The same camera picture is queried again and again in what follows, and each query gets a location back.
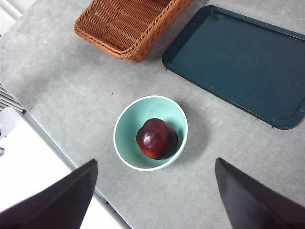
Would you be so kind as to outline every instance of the dark green tray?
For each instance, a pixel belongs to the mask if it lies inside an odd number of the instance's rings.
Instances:
[[[166,68],[279,129],[305,115],[305,36],[216,6],[201,8]]]

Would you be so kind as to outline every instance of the brown wicker basket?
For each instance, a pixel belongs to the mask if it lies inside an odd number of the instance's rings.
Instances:
[[[140,62],[192,0],[94,0],[77,35],[117,59]]]

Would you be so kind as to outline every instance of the red apple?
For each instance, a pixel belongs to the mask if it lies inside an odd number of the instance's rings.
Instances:
[[[136,140],[146,156],[151,159],[164,159],[174,152],[178,136],[169,123],[152,118],[138,130]]]

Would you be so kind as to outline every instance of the gray table surface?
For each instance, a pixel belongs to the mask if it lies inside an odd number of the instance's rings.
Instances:
[[[195,0],[141,63],[116,60],[74,34],[90,1],[38,0],[1,38],[1,80],[73,163],[98,160],[97,189],[132,228],[230,228],[214,175],[217,157],[305,206],[305,122],[272,128],[161,63],[207,1]],[[304,0],[208,4],[305,33]],[[182,106],[189,137],[172,165],[139,172],[119,160],[112,133],[124,107],[152,94]]]

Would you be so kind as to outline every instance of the mint green bowl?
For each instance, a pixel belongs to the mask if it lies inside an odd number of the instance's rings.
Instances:
[[[151,118],[160,118],[172,125],[178,135],[175,153],[162,160],[145,156],[136,135],[143,124]],[[138,99],[120,114],[113,132],[113,143],[119,158],[130,168],[153,171],[170,165],[183,151],[187,139],[187,120],[181,107],[164,96],[152,95]]]

